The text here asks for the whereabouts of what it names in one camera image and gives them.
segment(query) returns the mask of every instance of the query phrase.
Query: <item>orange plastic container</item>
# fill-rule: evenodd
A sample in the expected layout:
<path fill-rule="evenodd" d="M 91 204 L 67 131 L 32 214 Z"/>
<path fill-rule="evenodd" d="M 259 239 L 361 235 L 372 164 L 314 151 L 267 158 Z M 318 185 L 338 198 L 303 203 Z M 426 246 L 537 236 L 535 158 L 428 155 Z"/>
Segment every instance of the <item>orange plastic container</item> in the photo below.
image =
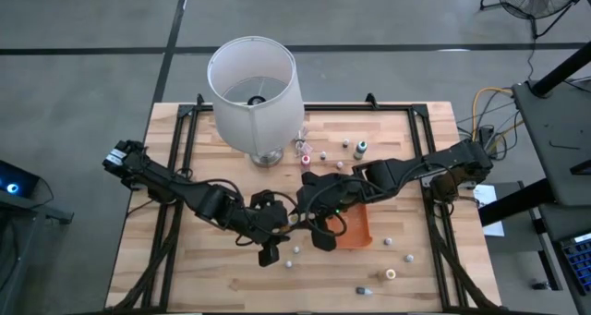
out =
<path fill-rule="evenodd" d="M 336 247 L 338 249 L 359 249 L 367 247 L 371 243 L 369 234 L 368 211 L 365 205 L 354 205 L 341 212 L 341 216 L 347 223 L 347 232 L 336 238 Z M 328 220 L 327 225 L 332 231 L 343 230 L 341 221 L 336 217 Z"/>

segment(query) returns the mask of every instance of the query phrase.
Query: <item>lamp base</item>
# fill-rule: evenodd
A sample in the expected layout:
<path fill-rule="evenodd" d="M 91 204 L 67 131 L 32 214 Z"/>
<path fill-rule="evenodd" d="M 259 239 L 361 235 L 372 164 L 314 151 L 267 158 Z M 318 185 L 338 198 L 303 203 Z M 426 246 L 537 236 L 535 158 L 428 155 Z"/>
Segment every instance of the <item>lamp base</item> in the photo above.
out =
<path fill-rule="evenodd" d="M 275 151 L 271 151 L 265 155 L 250 155 L 250 159 L 252 163 L 254 163 L 258 167 L 271 167 L 278 164 L 281 159 L 283 158 L 283 149 L 277 149 Z"/>

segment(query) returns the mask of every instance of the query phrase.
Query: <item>white lampshade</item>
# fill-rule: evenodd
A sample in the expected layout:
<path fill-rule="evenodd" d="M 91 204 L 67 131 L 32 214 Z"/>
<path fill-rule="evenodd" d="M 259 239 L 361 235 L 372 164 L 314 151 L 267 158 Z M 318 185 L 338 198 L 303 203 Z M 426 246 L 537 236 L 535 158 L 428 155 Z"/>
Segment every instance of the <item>white lampshade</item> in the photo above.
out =
<path fill-rule="evenodd" d="M 211 58 L 207 77 L 218 133 L 231 147 L 263 156 L 284 148 L 302 127 L 296 61 L 280 43 L 263 37 L 228 42 Z M 269 88 L 276 90 L 267 94 Z M 236 99 L 238 91 L 242 96 Z M 257 95 L 267 101 L 245 103 Z"/>

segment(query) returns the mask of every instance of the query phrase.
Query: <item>gray floor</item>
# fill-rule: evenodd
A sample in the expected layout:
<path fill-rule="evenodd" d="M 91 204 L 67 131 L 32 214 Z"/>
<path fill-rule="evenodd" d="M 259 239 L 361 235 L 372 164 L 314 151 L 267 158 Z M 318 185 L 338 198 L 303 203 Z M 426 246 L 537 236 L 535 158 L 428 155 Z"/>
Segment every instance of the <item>gray floor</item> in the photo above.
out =
<path fill-rule="evenodd" d="M 285 44 L 531 42 L 526 21 L 502 9 L 477 12 L 478 2 L 187 0 L 177 45 L 214 46 L 252 34 Z M 0 49 L 164 47 L 176 3 L 0 0 Z M 587 42 L 590 18 L 591 6 L 582 0 L 539 41 Z M 539 26 L 548 23 L 541 20 Z M 533 78 L 571 53 L 537 51 Z M 524 81 L 528 56 L 529 51 L 506 50 L 300 53 L 295 58 L 306 101 L 361 101 L 367 92 L 381 101 L 451 101 L 460 119 L 470 115 L 478 89 Z M 176 55 L 163 100 L 194 102 L 198 92 L 207 100 L 208 59 Z M 129 193 L 102 170 L 101 161 L 117 140 L 143 138 L 162 61 L 161 55 L 0 56 L 0 159 L 45 177 L 54 189 L 54 205 L 76 212 L 67 228 L 46 226 L 18 313 L 103 306 Z M 575 76 L 589 75 L 591 67 L 585 67 Z M 493 106 L 508 101 L 500 95 Z M 499 125 L 512 113 L 514 108 L 501 109 L 485 122 Z M 528 184 L 543 176 L 525 128 L 518 134 L 519 144 L 495 165 L 488 182 Z M 523 280 L 515 284 L 512 273 L 515 261 L 525 260 L 507 256 L 492 256 L 505 306 L 569 312 L 571 305 L 542 294 L 519 295 L 515 287 L 524 287 Z M 524 279 L 537 274 L 539 269 Z"/>

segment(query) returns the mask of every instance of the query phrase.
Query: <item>wooden table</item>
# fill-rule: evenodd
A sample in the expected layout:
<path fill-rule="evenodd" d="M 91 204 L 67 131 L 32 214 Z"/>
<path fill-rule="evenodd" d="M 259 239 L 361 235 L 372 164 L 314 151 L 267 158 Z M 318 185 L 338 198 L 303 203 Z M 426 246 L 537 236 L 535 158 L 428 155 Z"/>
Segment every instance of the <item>wooden table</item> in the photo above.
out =
<path fill-rule="evenodd" d="M 451 104 L 427 104 L 437 150 L 450 147 L 459 140 Z M 146 137 L 148 155 L 163 165 L 168 160 L 177 106 L 177 103 L 156 104 L 151 115 Z M 194 180 L 215 177 L 231 179 L 240 187 L 245 199 L 265 188 L 296 197 L 296 191 L 301 186 L 301 170 L 293 145 L 286 148 L 279 165 L 261 169 L 254 166 L 247 155 L 223 142 L 216 131 L 212 113 L 199 113 L 198 122 L 191 161 Z M 314 148 L 311 171 L 316 174 L 335 172 L 335 165 L 339 161 L 345 164 L 344 173 L 351 173 L 351 166 L 359 164 L 353 160 L 355 145 L 351 145 L 348 150 L 343 149 L 345 138 L 352 143 L 359 140 L 368 142 L 364 162 L 414 157 L 405 113 L 311 112 L 307 113 L 305 123 L 309 129 L 308 143 Z M 184 143 L 181 143 L 181 151 L 184 147 Z M 423 151 L 427 151 L 426 148 L 423 143 Z M 319 158 L 321 151 L 328 154 L 324 162 Z M 177 166 L 180 166 L 181 158 L 182 153 L 179 153 Z M 132 196 L 129 209 L 146 199 L 145 193 L 136 193 Z M 290 211 L 292 205 L 286 201 L 284 204 Z M 150 256 L 157 206 L 157 203 L 153 203 L 127 219 L 107 306 L 118 302 L 145 269 Z M 280 261 L 270 267 L 260 268 L 258 246 L 237 247 L 235 233 L 218 230 L 185 208 L 168 310 L 441 310 L 418 182 L 407 184 L 394 199 L 368 205 L 368 217 L 373 242 L 367 248 L 325 252 L 312 246 L 309 231 L 296 231 L 292 234 L 292 240 L 279 246 Z M 474 203 L 457 201 L 452 224 L 461 263 L 487 297 L 500 304 L 487 244 Z M 393 239 L 391 246 L 383 244 L 385 237 Z M 292 251 L 294 246 L 301 248 L 299 254 Z M 404 262 L 406 254 L 414 255 L 415 261 Z M 293 262 L 293 268 L 284 267 L 287 260 Z M 393 268 L 397 277 L 393 281 L 381 283 L 376 277 L 377 272 L 388 268 Z M 452 303 L 457 304 L 449 268 L 446 269 L 446 276 Z M 369 287 L 374 295 L 356 295 L 357 286 Z M 160 287 L 156 285 L 155 291 L 159 290 Z"/>

